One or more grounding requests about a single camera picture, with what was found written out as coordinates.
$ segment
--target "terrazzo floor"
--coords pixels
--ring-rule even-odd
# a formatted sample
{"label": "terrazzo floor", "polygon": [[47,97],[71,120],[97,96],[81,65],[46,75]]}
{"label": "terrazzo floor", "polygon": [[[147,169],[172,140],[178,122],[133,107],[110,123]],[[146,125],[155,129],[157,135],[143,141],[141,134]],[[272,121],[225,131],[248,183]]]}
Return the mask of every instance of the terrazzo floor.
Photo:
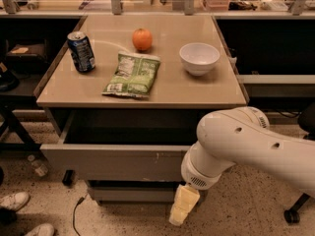
{"label": "terrazzo floor", "polygon": [[[24,122],[23,125],[38,143],[58,140],[50,123]],[[284,135],[302,138],[297,125],[272,125],[271,129]],[[0,142],[16,141],[7,132]],[[0,165],[5,179],[0,195],[27,191],[30,202],[18,212],[17,221],[0,224],[1,236],[23,235],[43,222],[52,223],[55,236],[315,236],[315,202],[313,199],[300,209],[301,221],[288,225],[284,210],[301,195],[300,191],[273,176],[250,166],[236,165],[224,172],[212,187],[206,200],[193,210],[180,227],[171,225],[168,216],[171,205],[116,204],[99,206],[87,195],[87,186],[80,179],[72,187],[61,183],[64,172],[49,167],[49,174],[40,179],[26,158],[1,156]],[[80,197],[84,201],[75,211]]]}

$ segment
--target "white sneaker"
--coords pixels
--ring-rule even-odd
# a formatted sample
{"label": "white sneaker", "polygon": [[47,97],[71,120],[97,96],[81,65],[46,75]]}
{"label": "white sneaker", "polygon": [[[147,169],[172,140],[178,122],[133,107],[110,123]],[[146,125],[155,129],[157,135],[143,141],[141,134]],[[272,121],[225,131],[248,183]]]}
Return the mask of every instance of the white sneaker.
{"label": "white sneaker", "polygon": [[25,236],[52,236],[55,233],[55,229],[49,223],[39,224],[31,232]]}
{"label": "white sneaker", "polygon": [[20,192],[5,196],[0,199],[0,207],[12,211],[18,211],[24,207],[30,200],[30,195],[27,192]]}

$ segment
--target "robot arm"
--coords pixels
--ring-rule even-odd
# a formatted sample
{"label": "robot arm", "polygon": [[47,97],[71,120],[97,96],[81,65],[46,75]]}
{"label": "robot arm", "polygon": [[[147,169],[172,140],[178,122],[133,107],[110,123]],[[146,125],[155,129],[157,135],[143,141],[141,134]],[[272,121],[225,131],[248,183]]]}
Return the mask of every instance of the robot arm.
{"label": "robot arm", "polygon": [[261,169],[315,197],[315,142],[283,136],[268,128],[264,113],[252,107],[206,115],[197,127],[198,142],[182,162],[181,173],[187,184],[176,192],[169,221],[180,225],[198,202],[198,190],[209,189],[236,163]]}

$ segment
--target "black can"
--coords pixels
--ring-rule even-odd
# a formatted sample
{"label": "black can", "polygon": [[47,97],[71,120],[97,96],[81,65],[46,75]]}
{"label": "black can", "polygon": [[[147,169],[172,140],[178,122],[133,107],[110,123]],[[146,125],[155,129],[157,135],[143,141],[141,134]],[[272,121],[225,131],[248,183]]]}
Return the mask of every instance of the black can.
{"label": "black can", "polygon": [[95,67],[95,56],[89,38],[81,31],[68,34],[68,46],[78,72],[86,73]]}

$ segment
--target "white bowl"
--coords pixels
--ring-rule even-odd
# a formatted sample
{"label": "white bowl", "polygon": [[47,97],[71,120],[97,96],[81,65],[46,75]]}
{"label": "white bowl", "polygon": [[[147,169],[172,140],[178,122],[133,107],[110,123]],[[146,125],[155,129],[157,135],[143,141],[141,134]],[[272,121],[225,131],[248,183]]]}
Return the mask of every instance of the white bowl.
{"label": "white bowl", "polygon": [[215,68],[220,53],[210,44],[188,43],[179,50],[185,70],[194,76],[202,76]]}

